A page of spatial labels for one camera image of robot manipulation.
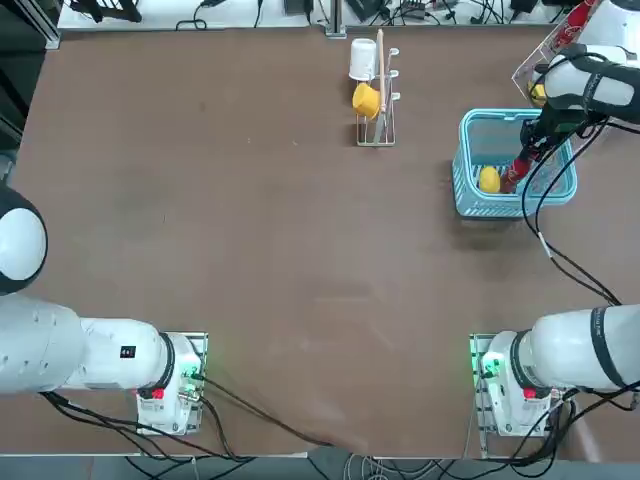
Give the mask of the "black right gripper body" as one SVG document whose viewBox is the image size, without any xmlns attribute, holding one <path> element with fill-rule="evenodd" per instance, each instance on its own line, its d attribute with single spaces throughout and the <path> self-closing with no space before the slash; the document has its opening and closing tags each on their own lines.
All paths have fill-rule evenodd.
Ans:
<svg viewBox="0 0 640 480">
<path fill-rule="evenodd" d="M 582 110 L 555 109 L 546 103 L 539 116 L 539 136 L 547 143 L 563 143 L 585 119 Z"/>
</svg>

